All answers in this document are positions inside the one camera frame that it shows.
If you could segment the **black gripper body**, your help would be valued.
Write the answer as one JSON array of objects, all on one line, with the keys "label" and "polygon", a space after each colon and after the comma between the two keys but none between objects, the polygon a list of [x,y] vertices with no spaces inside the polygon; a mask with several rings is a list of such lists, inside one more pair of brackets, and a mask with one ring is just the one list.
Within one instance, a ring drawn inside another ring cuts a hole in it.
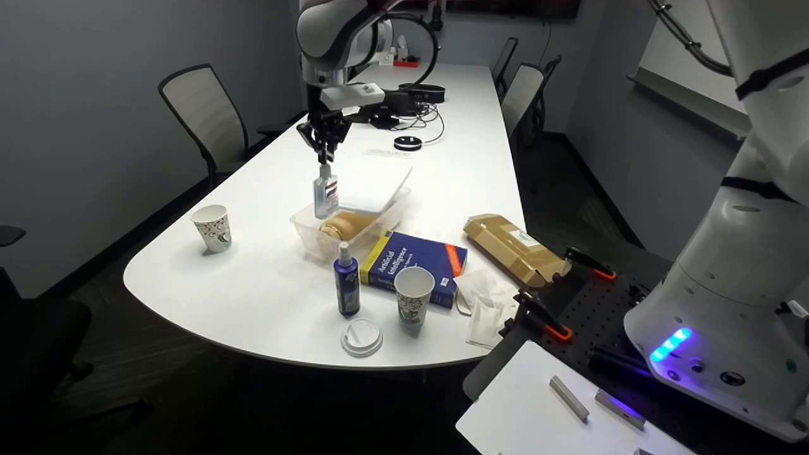
[{"label": "black gripper body", "polygon": [[296,127],[303,142],[319,155],[334,155],[346,139],[352,120],[341,110],[308,110]]}]

